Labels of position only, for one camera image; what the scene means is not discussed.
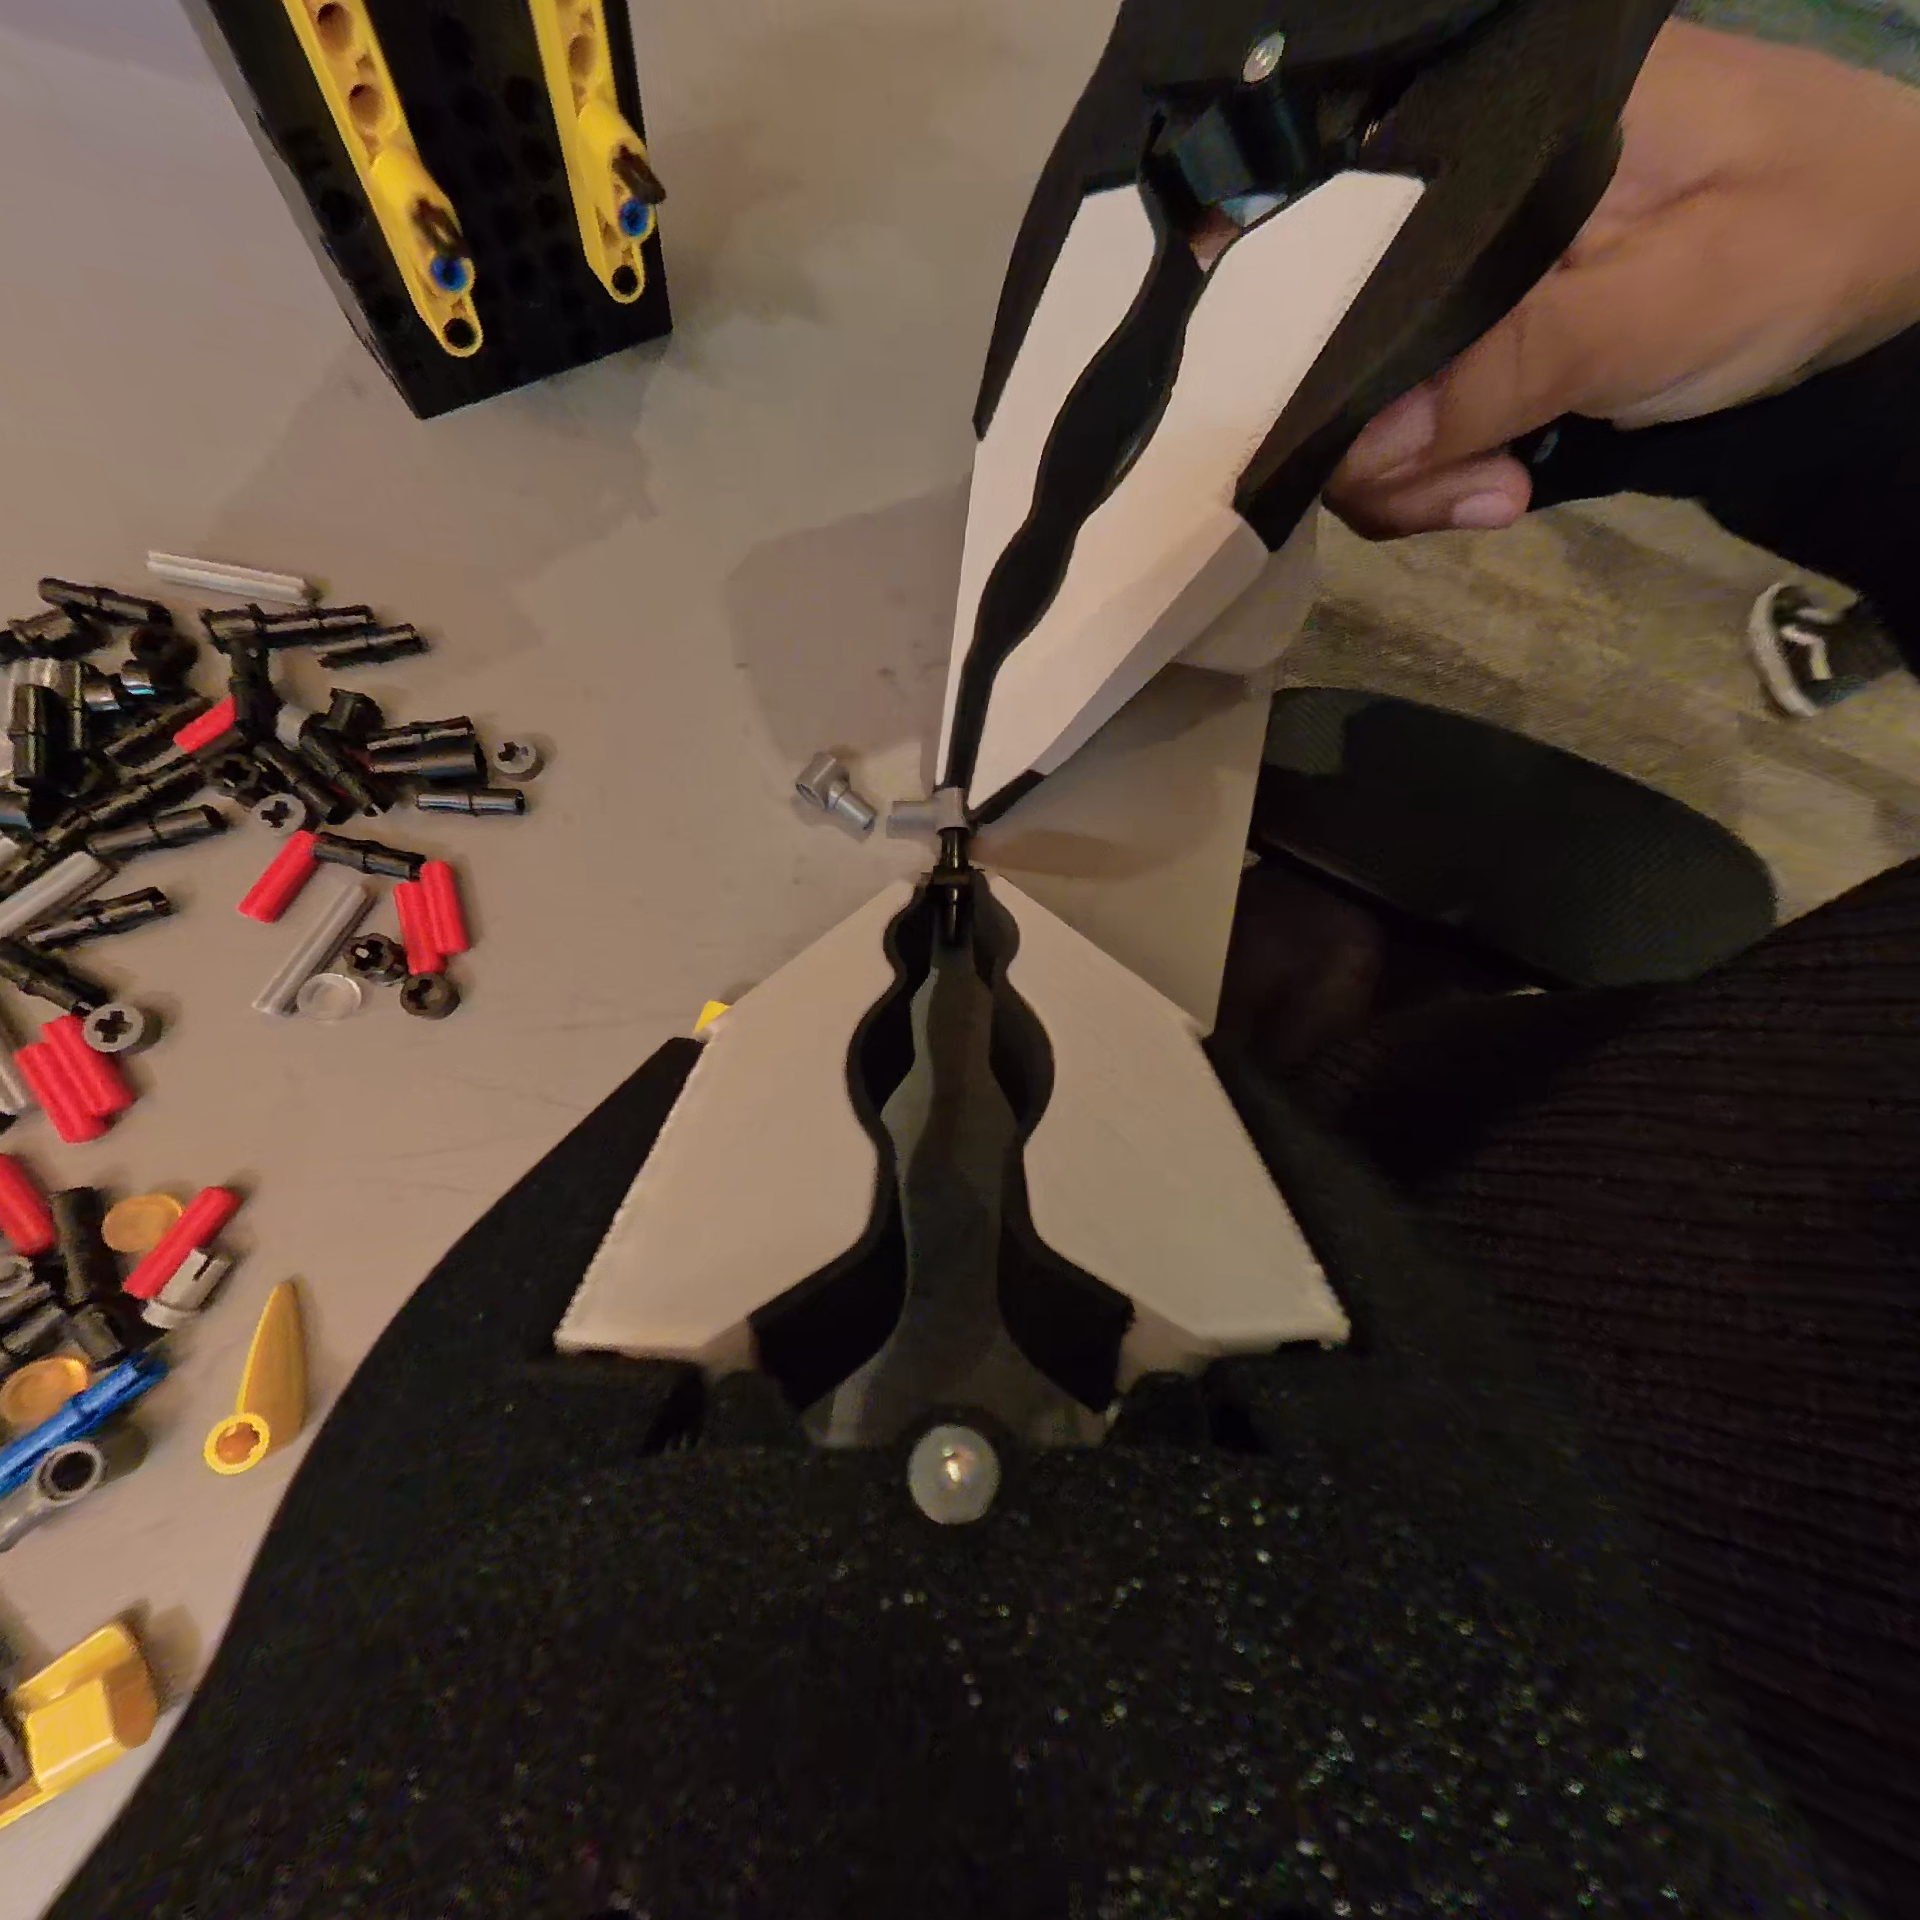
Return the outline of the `person's right forearm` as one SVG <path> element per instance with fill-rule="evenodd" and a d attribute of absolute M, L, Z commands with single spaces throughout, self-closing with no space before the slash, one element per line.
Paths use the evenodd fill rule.
<path fill-rule="evenodd" d="M 1646 427 L 1560 415 L 1517 457 L 1532 507 L 1644 493 L 1852 586 L 1917 667 L 1917 327 L 1763 400 Z"/>

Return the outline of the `person's black knit sweater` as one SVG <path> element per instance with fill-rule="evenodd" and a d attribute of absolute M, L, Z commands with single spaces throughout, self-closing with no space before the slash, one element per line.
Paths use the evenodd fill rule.
<path fill-rule="evenodd" d="M 1500 1298 L 1846 1888 L 1915 1914 L 1915 859 L 1686 982 L 1211 1049 Z"/>

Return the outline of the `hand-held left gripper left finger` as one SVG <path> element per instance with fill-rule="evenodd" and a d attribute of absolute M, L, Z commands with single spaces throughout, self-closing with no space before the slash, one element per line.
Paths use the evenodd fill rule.
<path fill-rule="evenodd" d="M 894 879 L 686 1043 L 559 1352 L 756 1369 L 812 1405 L 885 1345 L 904 1224 L 883 1112 L 917 1059 L 931 937 L 923 888 Z"/>

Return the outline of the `light grey axle rod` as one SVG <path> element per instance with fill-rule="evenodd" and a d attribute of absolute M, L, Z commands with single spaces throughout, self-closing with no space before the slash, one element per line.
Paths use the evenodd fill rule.
<path fill-rule="evenodd" d="M 173 586 L 214 595 L 230 595 L 247 602 L 272 602 L 277 607 L 310 607 L 320 601 L 320 590 L 307 577 L 262 566 L 244 566 L 235 562 L 149 550 L 145 571 L 156 579 Z"/>

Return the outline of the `person's right hand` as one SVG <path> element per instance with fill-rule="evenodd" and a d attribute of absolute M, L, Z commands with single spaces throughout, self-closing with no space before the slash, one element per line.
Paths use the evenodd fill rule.
<path fill-rule="evenodd" d="M 1323 498 L 1371 538 L 1501 530 L 1532 493 L 1512 446 L 1557 418 L 1709 415 L 1881 346 L 1915 312 L 1915 86 L 1672 19 L 1575 241 L 1359 432 Z"/>

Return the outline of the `person's black white sneaker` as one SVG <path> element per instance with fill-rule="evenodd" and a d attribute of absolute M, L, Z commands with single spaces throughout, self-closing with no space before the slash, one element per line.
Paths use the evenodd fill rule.
<path fill-rule="evenodd" d="M 1905 671 L 1905 657 L 1862 598 L 1803 583 L 1767 586 L 1745 616 L 1745 651 L 1774 710 L 1803 722 Z"/>

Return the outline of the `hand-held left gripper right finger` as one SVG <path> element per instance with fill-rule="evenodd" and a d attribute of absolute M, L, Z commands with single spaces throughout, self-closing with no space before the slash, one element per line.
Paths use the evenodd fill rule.
<path fill-rule="evenodd" d="M 996 1305 L 1081 1408 L 1225 1357 L 1335 1347 L 1352 1322 L 1185 1009 L 1001 875 L 973 961 L 1014 1137 Z"/>

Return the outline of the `black office chair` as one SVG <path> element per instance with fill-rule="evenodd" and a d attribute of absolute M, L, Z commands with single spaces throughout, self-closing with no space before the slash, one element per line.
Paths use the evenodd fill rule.
<path fill-rule="evenodd" d="M 1729 830 L 1601 762 L 1457 710 L 1284 688 L 1252 840 L 1541 984 L 1701 975 L 1777 922 Z"/>

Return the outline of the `pile of plastic building pieces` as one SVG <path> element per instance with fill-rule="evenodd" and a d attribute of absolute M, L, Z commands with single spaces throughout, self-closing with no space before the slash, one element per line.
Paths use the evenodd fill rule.
<path fill-rule="evenodd" d="M 385 1001 L 462 1007 L 464 870 L 395 832 L 415 815 L 525 814 L 544 745 L 469 715 L 388 717 L 358 675 L 428 653 L 357 602 L 141 592 L 48 575 L 5 621 L 5 1550 L 129 1472 L 137 1405 L 229 1287 L 253 1176 L 139 1185 L 37 1170 L 17 1141 L 102 1144 L 149 1089 L 167 1024 L 102 974 L 102 949 L 184 910 L 172 878 L 229 832 L 259 840 L 235 902 L 287 926 L 249 1009 L 340 1021 Z"/>

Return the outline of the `yellow tooth piece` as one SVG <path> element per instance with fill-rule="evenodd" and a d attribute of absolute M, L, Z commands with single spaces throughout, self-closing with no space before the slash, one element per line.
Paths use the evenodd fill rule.
<path fill-rule="evenodd" d="M 216 1475 L 255 1470 L 286 1451 L 307 1419 L 307 1337 L 299 1280 L 277 1285 L 255 1318 L 225 1415 L 204 1437 L 204 1462 Z"/>

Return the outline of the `large yellow curved panel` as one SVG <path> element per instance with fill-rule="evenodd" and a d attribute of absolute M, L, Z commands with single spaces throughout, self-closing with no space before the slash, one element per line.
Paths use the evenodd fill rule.
<path fill-rule="evenodd" d="M 152 1737 L 157 1683 L 137 1631 L 110 1619 L 5 1691 L 3 1826 Z"/>

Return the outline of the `black tower with yellow beams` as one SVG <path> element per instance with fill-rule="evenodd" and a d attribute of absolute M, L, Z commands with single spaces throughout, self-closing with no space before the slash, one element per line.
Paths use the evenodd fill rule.
<path fill-rule="evenodd" d="M 629 3 L 180 10 L 413 415 L 669 331 Z"/>

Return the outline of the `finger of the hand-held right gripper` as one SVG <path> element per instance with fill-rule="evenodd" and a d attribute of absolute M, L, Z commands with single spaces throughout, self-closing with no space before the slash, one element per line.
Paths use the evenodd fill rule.
<path fill-rule="evenodd" d="M 996 787 L 996 682 L 1159 425 L 1183 334 L 1185 241 L 1159 195 L 1126 182 L 1081 199 L 975 446 L 942 784 Z"/>
<path fill-rule="evenodd" d="M 987 819 L 1055 773 L 1267 571 L 1240 475 L 1423 195 L 1336 174 L 1211 258 L 1185 241 L 1185 334 L 1168 403 L 1079 535 L 1057 598 L 992 695 Z"/>

